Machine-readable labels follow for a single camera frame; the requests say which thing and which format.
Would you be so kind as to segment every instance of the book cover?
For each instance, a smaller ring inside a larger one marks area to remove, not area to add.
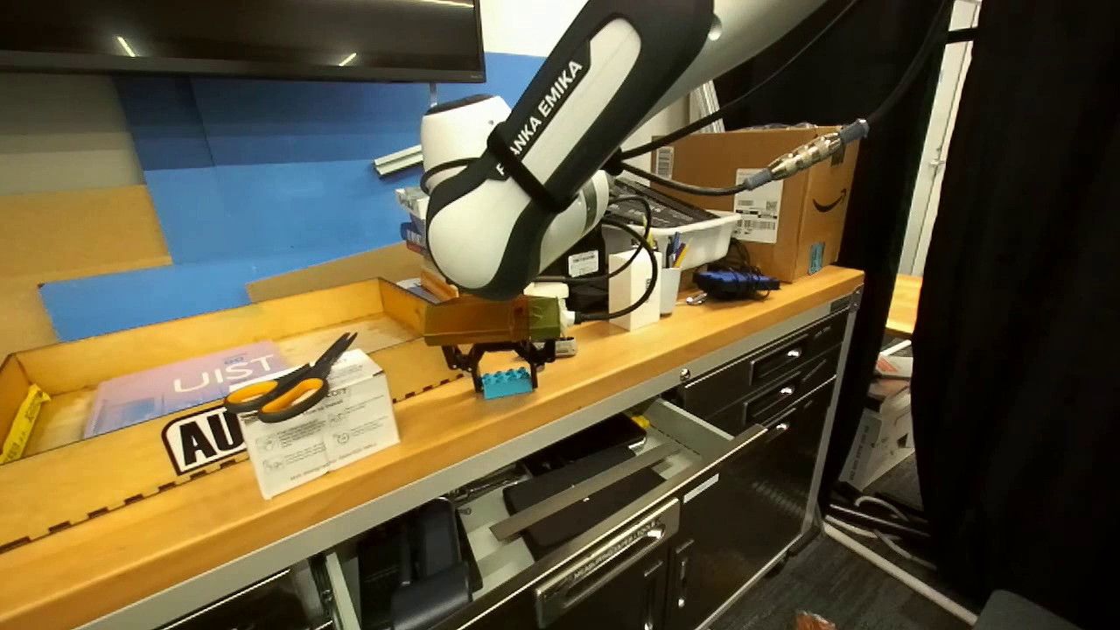
[[[248,343],[101,383],[85,438],[218,403],[232,384],[278,375],[282,368],[288,361],[273,343]]]

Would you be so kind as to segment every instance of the floor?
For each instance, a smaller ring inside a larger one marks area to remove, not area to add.
[[[799,614],[819,614],[836,630],[966,630],[958,617],[916,594],[842,544],[819,537],[780,573],[740,600],[713,630],[790,630]]]

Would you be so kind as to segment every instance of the blue wall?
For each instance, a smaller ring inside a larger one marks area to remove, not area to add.
[[[437,98],[514,103],[535,56],[485,56],[485,84]],[[170,267],[47,284],[59,340],[245,305],[245,284],[400,241],[391,189],[370,159],[414,147],[425,84],[117,82]]]

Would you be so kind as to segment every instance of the white robotic arm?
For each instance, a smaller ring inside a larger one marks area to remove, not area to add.
[[[600,167],[652,113],[752,60],[817,8],[822,0],[587,0],[485,152],[435,186],[435,267],[478,297],[521,294],[600,225]]]

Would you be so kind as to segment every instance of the black curtain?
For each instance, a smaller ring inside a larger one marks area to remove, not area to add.
[[[721,103],[750,91],[750,108],[728,117],[730,130],[852,122],[876,113],[906,68],[922,62],[904,98],[870,126],[847,204],[839,263],[863,270],[863,297],[842,372],[827,481],[836,481],[842,465],[881,351],[948,8],[948,0],[828,0],[799,31],[766,49],[766,56],[716,82]]]
[[[916,323],[916,465],[951,584],[1120,628],[1120,18],[988,0]]]

